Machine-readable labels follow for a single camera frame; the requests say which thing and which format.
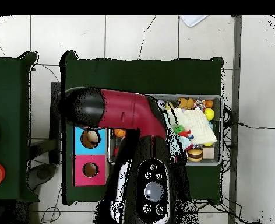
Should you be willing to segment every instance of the white cloth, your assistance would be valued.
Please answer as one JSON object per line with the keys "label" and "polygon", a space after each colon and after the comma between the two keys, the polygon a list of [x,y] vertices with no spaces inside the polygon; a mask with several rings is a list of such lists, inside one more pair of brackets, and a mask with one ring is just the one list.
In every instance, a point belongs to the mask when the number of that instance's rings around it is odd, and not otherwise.
{"label": "white cloth", "polygon": [[[184,127],[186,131],[190,130],[191,133],[188,135],[191,137],[193,135],[194,139],[191,139],[191,144],[207,144],[210,142],[216,142],[216,137],[211,130],[208,120],[205,114],[200,108],[195,108],[193,110],[182,111],[180,108],[173,109],[176,115],[178,125]],[[167,110],[170,117],[171,126],[175,126],[176,121],[171,110]]]}
{"label": "white cloth", "polygon": [[185,151],[185,149],[187,149],[191,145],[191,142],[188,138],[184,136],[176,135],[175,131],[172,129],[172,126],[170,124],[170,116],[167,113],[164,113],[163,116],[168,131],[167,142],[170,148],[170,156],[176,158],[180,155],[180,153]]}

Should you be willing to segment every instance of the pink box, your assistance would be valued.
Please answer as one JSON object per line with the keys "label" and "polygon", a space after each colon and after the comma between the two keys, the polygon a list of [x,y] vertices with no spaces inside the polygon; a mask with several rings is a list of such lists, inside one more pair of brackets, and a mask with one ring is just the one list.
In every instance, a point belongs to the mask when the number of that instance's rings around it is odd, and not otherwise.
{"label": "pink box", "polygon": [[[92,177],[86,177],[83,166],[86,163],[95,163],[98,173]],[[105,185],[105,155],[76,155],[75,156],[75,186],[104,186]]]}

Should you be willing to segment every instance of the orange disk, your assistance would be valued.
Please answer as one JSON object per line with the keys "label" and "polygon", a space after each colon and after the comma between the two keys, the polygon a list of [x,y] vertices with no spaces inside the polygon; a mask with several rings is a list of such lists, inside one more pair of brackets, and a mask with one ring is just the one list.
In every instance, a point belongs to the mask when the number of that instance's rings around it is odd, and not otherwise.
{"label": "orange disk", "polygon": [[126,131],[124,129],[114,129],[114,134],[117,138],[122,138],[126,135]]}

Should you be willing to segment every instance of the dark green tablecloth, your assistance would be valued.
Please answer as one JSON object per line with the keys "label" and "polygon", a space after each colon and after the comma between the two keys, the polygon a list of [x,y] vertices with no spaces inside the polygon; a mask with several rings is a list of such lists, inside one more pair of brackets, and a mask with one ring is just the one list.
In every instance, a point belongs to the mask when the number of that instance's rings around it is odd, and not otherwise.
{"label": "dark green tablecloth", "polygon": [[38,201],[26,184],[29,154],[29,72],[38,54],[0,57],[0,200]]}
{"label": "dark green tablecloth", "polygon": [[[120,61],[76,57],[71,51],[61,58],[61,81],[65,89],[91,86],[149,94],[221,95],[221,58]],[[66,143],[62,145],[67,148],[66,170],[63,171],[67,202],[101,200],[105,186],[72,186],[72,127],[67,126]],[[220,203],[220,168],[220,165],[186,167],[192,199]]]}

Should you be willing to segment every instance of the green toy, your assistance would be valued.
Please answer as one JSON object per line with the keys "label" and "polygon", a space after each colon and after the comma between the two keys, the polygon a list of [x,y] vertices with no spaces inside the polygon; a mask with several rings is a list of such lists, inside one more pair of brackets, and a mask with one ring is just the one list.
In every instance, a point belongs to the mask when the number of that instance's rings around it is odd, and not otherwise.
{"label": "green toy", "polygon": [[184,127],[181,125],[177,125],[176,127],[173,127],[175,133],[178,135],[179,133],[181,133],[182,131],[184,131]]}

